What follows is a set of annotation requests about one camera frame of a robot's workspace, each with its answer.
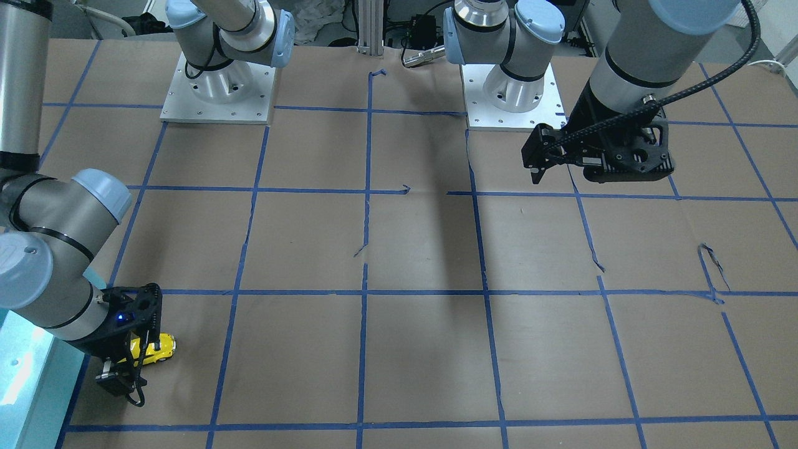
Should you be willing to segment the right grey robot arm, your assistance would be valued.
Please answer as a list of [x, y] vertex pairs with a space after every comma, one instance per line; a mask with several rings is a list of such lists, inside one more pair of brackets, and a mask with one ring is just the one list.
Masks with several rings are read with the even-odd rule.
[[[168, 1], [181, 48], [165, 122], [265, 124], [296, 20], [268, 1]], [[161, 290], [101, 288], [85, 275], [132, 204], [102, 170], [38, 173], [52, 3], [2, 2], [2, 308], [103, 362], [96, 381], [142, 407], [145, 352], [161, 347]]]

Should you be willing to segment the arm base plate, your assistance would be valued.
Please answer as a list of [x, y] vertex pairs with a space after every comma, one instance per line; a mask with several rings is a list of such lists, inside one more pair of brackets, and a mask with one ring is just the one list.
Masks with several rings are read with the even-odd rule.
[[491, 64], [462, 65], [461, 75], [470, 130], [530, 132], [539, 124], [555, 130], [566, 125], [552, 65], [533, 82], [511, 79]]
[[170, 123], [269, 125], [279, 69], [234, 60], [189, 79], [194, 68], [180, 55], [160, 119]]

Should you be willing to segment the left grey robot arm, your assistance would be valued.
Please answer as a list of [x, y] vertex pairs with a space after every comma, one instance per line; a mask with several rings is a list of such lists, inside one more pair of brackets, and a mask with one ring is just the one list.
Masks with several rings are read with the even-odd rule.
[[[713, 35], [735, 10], [747, 14], [751, 40], [720, 73], [673, 93]], [[539, 184], [556, 165], [582, 168], [596, 183], [649, 182], [670, 176], [669, 122], [664, 108], [718, 84], [746, 65], [761, 43], [750, 1], [618, 1], [620, 19], [564, 126], [537, 124], [521, 148], [522, 165]], [[456, 1], [445, 9], [448, 62], [493, 66], [487, 95], [507, 111], [527, 110], [542, 94], [544, 75], [565, 19], [547, 1]]]

